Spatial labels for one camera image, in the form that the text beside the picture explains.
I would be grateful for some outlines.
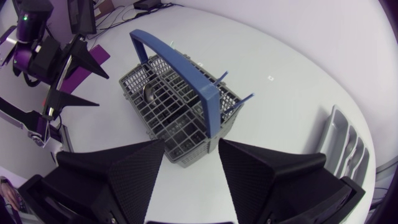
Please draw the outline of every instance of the small label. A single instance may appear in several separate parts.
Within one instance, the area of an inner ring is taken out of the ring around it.
[[[96,8],[96,9],[94,10],[94,17],[97,17],[97,16],[99,16],[100,14],[101,14],[100,9],[99,9],[99,8]]]

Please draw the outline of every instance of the purple panel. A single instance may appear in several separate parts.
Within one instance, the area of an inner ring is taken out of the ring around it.
[[[111,57],[100,45],[93,47],[90,54],[100,65]],[[67,80],[63,81],[60,91],[72,93],[90,74],[91,72],[78,67]]]

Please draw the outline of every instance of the black cable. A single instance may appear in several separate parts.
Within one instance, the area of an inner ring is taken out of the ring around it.
[[[60,117],[60,124],[59,124],[59,127],[58,127],[58,129],[57,129],[57,132],[59,132],[60,130],[61,130],[61,127],[62,127],[62,118],[61,118],[61,115],[58,115],[59,117]]]
[[[383,203],[383,200],[371,204],[369,211],[376,209],[381,203]]]
[[[121,25],[121,24],[124,24],[124,23],[126,23],[126,22],[130,22],[130,21],[133,21],[134,19],[138,19],[138,18],[140,18],[141,16],[149,15],[149,14],[152,14],[152,13],[154,13],[154,12],[157,12],[157,11],[159,11],[159,10],[161,10],[161,9],[166,9],[166,8],[171,7],[171,6],[174,6],[174,5],[175,5],[175,4],[173,4],[173,3],[163,4],[163,5],[161,5],[160,7],[156,8],[156,9],[153,9],[152,11],[137,13],[136,16],[134,16],[133,18],[123,20],[123,22],[118,22],[118,23],[116,23],[116,24],[114,24],[114,25],[110,25],[109,27],[107,27],[107,28],[102,28],[102,29],[100,29],[100,30],[112,29],[112,28],[117,27],[117,26],[119,26],[119,25]]]
[[[120,16],[120,14],[123,12],[123,10],[124,10],[124,9],[123,9],[123,10],[122,10],[121,12],[119,12],[119,14],[114,18],[114,20],[112,21],[112,23],[111,23],[111,25],[110,25],[109,27],[99,29],[99,30],[103,30],[103,31],[102,31],[101,33],[95,35],[94,37],[87,38],[88,40],[92,40],[92,39],[95,38],[94,44],[93,44],[93,46],[91,46],[91,48],[89,49],[89,51],[95,46],[95,43],[97,43],[98,38],[99,38],[102,34],[104,34],[106,31],[112,29],[113,27],[117,27],[117,26],[119,26],[119,25],[121,25],[121,24],[124,24],[124,23],[126,23],[126,22],[130,22],[130,21],[133,21],[134,19],[138,19],[138,18],[140,18],[141,16],[149,15],[149,14],[151,14],[151,13],[154,13],[154,12],[159,11],[160,9],[165,9],[165,8],[168,8],[168,7],[171,7],[171,6],[174,6],[174,5],[175,5],[175,4],[173,4],[173,3],[162,4],[160,7],[156,8],[156,9],[154,9],[154,10],[152,10],[152,11],[140,12],[140,13],[137,13],[136,16],[134,16],[133,18],[124,20],[124,19],[123,19],[123,16],[126,15],[126,13],[129,12],[130,10],[133,10],[133,9],[130,9],[130,10],[126,11],[126,12],[123,14],[123,16],[122,16],[123,22],[117,22],[117,23],[114,24],[114,22],[116,21],[116,19],[117,19],[117,18]]]
[[[26,85],[29,87],[37,87],[38,84],[40,84],[40,80],[32,81],[30,78],[27,76],[27,74],[24,72],[24,79],[26,82]]]
[[[45,30],[47,31],[50,37],[54,38],[48,26],[45,26]]]
[[[375,187],[375,189],[388,190],[387,188],[384,188],[384,187]]]
[[[114,12],[114,11],[116,11],[117,9],[119,9],[119,8],[121,8],[121,7],[124,7],[124,6],[118,6],[118,7],[116,7],[116,8],[114,8],[110,13],[108,13],[108,15],[106,15],[106,17],[97,25],[97,27],[99,26],[99,25],[101,25],[111,14],[112,14],[112,12]]]
[[[57,162],[55,162],[55,159],[54,159],[54,154],[52,152],[50,152],[50,154],[51,154],[51,158],[54,161],[54,163],[57,164]]]
[[[181,6],[181,7],[185,7],[185,6],[183,6],[183,5],[180,5],[180,4],[175,4],[175,3],[173,3],[173,5],[174,5],[174,6]]]
[[[113,21],[112,21],[112,23],[111,23],[110,26],[113,25],[113,23],[114,23],[114,22],[116,21],[116,19],[120,16],[120,14],[123,12],[123,10],[120,11],[119,14],[113,19]],[[99,34],[95,35],[94,37],[92,37],[91,39],[89,39],[89,40],[92,40],[92,39],[95,38],[94,44],[91,46],[91,48],[89,49],[89,51],[95,46],[95,43],[97,43],[98,38],[99,38],[102,34],[104,34],[106,31],[108,31],[108,29],[102,31],[101,33],[99,33]]]

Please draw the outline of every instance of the utensil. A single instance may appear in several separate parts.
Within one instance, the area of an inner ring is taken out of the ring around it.
[[[156,103],[155,103],[155,93],[154,93],[154,87],[150,84],[150,83],[147,83],[144,87],[143,87],[143,89],[142,89],[142,95],[143,95],[143,97],[144,97],[144,101],[147,103],[147,104],[151,104],[151,105],[154,105],[154,106],[156,106]]]
[[[231,112],[232,110],[235,110],[236,108],[238,108],[239,106],[241,106],[242,104],[244,104],[244,102],[246,102],[248,99],[254,97],[254,93],[250,94],[248,97],[246,97],[245,99],[237,102],[236,104],[234,104],[232,107],[228,108],[227,110],[224,111],[225,114],[228,114],[229,112]]]
[[[224,78],[228,75],[228,71],[225,71],[224,74],[214,82],[214,86],[217,86]]]

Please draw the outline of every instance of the cutlery basket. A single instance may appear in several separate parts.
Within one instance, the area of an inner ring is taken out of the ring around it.
[[[151,139],[165,141],[170,162],[188,167],[215,149],[227,135],[241,99],[190,57],[182,55],[142,30],[130,33],[141,64],[120,79],[124,96],[147,126]],[[143,44],[157,55],[147,57]],[[150,84],[154,100],[144,100]]]

